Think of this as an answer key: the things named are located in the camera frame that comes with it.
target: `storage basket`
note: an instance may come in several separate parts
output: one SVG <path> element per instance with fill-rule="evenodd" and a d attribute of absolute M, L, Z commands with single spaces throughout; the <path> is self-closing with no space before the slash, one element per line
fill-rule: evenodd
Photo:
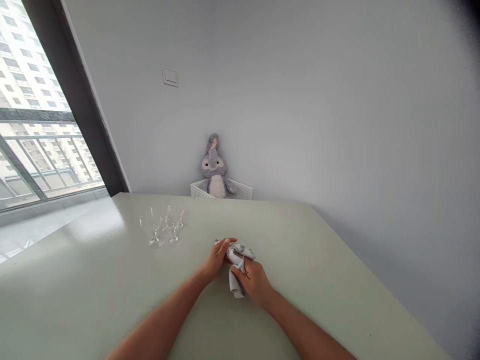
<path fill-rule="evenodd" d="M 239 200 L 252 200 L 252 192 L 254 191 L 250 186 L 243 185 L 242 183 L 233 181 L 229 179 L 232 183 L 234 183 L 237 187 L 237 192 L 235 194 L 229 194 L 229 199 L 239 199 Z M 208 192 L 203 191 L 198 186 L 203 183 L 207 182 L 208 179 L 201 180 L 194 182 L 190 185 L 191 190 L 191 197 L 192 198 L 215 198 L 214 196 L 210 195 Z"/>

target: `plush bunny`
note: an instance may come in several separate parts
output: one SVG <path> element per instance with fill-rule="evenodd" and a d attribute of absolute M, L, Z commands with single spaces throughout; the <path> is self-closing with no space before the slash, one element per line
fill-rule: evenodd
<path fill-rule="evenodd" d="M 202 182 L 199 188 L 215 198 L 223 199 L 228 198 L 230 194 L 235 194 L 237 187 L 233 182 L 224 177 L 227 172 L 227 166 L 217 154 L 218 146 L 219 135 L 213 133 L 208 138 L 205 154 L 201 162 L 201 173 L 208 178 L 208 181 Z"/>

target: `floor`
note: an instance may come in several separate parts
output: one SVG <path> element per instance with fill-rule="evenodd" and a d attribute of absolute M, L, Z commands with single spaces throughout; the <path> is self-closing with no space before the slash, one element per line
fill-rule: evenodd
<path fill-rule="evenodd" d="M 93 200 L 0 227 L 0 264 L 108 200 Z"/>

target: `white table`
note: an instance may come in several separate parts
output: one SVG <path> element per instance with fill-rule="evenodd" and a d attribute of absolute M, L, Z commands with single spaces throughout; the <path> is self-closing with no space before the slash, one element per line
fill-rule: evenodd
<path fill-rule="evenodd" d="M 184 197 L 183 243 L 152 249 L 139 217 L 168 198 L 118 194 L 0 264 L 0 358 L 104 359 L 199 267 L 214 239 L 230 236 L 359 360 L 449 359 L 310 206 Z M 231 353 L 233 344 L 245 349 Z M 170 358 L 248 357 L 298 359 L 266 313 L 234 299 L 226 267 L 193 307 Z"/>

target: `wall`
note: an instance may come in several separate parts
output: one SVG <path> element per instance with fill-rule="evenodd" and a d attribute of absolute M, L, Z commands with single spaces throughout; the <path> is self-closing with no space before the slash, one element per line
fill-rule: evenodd
<path fill-rule="evenodd" d="M 211 132 L 213 3 L 63 3 L 131 190 L 189 194 Z M 178 70 L 178 88 L 160 64 Z"/>
<path fill-rule="evenodd" d="M 229 175 L 257 199 L 313 204 L 456 357 L 480 301 L 468 28 L 434 0 L 221 0 L 215 13 Z"/>
<path fill-rule="evenodd" d="M 460 10 L 64 2 L 134 192 L 187 195 L 218 131 L 231 178 L 257 199 L 314 205 L 463 357 L 480 305 L 480 77 Z M 160 62 L 179 88 L 162 84 Z"/>

